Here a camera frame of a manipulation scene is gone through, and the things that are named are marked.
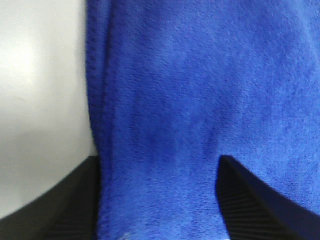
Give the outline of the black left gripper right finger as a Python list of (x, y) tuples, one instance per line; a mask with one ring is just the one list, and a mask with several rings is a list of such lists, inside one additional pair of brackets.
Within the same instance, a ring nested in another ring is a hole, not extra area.
[(231, 240), (318, 240), (320, 217), (278, 193), (234, 157), (219, 158), (215, 194)]

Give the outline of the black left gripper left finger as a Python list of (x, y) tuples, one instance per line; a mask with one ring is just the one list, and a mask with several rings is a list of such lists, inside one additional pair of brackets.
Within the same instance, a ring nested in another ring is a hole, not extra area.
[(88, 157), (41, 197), (0, 220), (2, 240), (94, 240), (100, 159)]

